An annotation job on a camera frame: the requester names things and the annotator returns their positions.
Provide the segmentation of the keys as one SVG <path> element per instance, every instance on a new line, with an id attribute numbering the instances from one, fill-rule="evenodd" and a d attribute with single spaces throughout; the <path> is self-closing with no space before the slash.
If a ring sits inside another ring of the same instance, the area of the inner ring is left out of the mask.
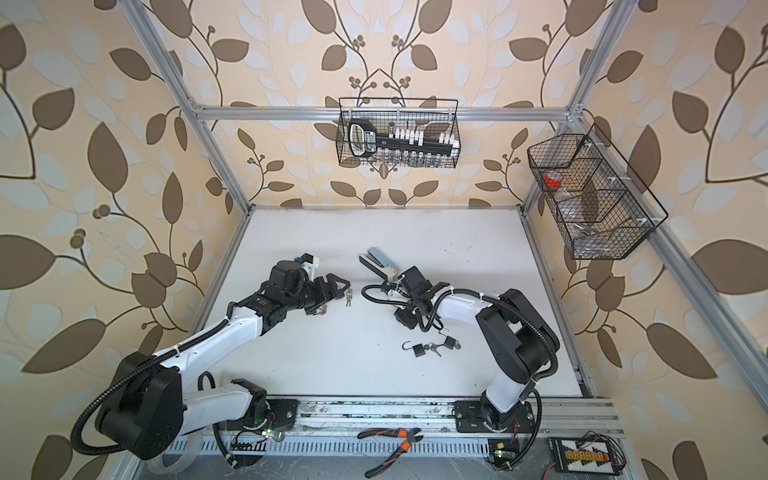
<path id="1" fill-rule="evenodd" d="M 435 343 L 428 343 L 428 344 L 424 345 L 424 348 L 425 348 L 426 351 L 435 353 L 439 357 L 441 357 L 441 354 L 439 352 L 439 348 L 440 347 L 441 347 L 440 344 L 435 344 Z"/>

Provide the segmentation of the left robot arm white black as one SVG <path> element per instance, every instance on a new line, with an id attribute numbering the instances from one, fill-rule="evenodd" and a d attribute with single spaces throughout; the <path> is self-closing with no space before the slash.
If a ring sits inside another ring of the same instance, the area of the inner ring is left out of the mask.
<path id="1" fill-rule="evenodd" d="M 243 378 L 194 390 L 210 369 L 264 336 L 287 314 L 314 315 L 344 298 L 350 282 L 315 273 L 305 254 L 281 260 L 246 298 L 228 304 L 224 317 L 187 340 L 151 354 L 134 352 L 119 364 L 110 386 L 79 415 L 70 433 L 73 450 L 86 456 L 128 451 L 141 460 L 160 456 L 180 436 L 252 416 L 265 390 Z"/>

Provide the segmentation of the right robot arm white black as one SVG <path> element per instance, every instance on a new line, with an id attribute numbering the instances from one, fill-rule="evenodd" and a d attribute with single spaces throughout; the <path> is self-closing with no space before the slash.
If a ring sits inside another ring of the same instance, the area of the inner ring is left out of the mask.
<path id="1" fill-rule="evenodd" d="M 447 282 L 434 284 L 412 267 L 395 280 L 361 289 L 366 300 L 395 308 L 399 323 L 428 332 L 457 320 L 479 327 L 498 370 L 481 393 L 479 418 L 491 431 L 514 425 L 514 414 L 536 385 L 557 373 L 560 341 L 519 290 L 493 297 Z"/>

